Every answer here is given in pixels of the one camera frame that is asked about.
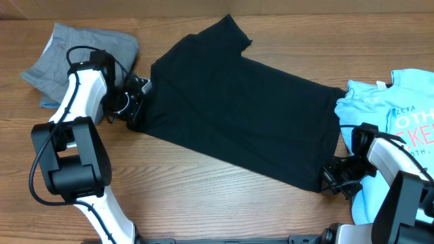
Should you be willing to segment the black t-shirt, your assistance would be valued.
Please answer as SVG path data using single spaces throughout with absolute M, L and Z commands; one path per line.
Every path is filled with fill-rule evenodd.
M 344 92 L 243 57 L 250 43 L 230 16 L 182 38 L 152 65 L 130 129 L 319 192 Z

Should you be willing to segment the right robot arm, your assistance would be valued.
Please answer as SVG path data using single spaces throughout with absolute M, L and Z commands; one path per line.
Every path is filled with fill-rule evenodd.
M 379 172 L 389 191 L 373 223 L 332 224 L 316 243 L 432 243 L 433 223 L 416 215 L 421 211 L 433 217 L 433 177 L 399 136 L 380 132 L 369 123 L 350 125 L 350 129 L 353 155 L 334 157 L 322 169 L 322 189 L 350 199 L 362 189 L 366 176 Z

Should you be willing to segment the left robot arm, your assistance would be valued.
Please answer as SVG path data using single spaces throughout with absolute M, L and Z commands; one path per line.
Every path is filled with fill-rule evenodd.
M 28 177 L 34 200 L 42 199 L 34 186 L 41 170 L 47 190 L 61 196 L 59 206 L 73 205 L 89 220 L 101 243 L 143 243 L 111 189 L 109 155 L 96 129 L 102 119 L 134 124 L 152 88 L 150 80 L 128 71 L 103 49 L 88 47 L 87 61 L 68 61 L 68 89 L 47 123 L 35 125 L 31 138 L 36 157 Z

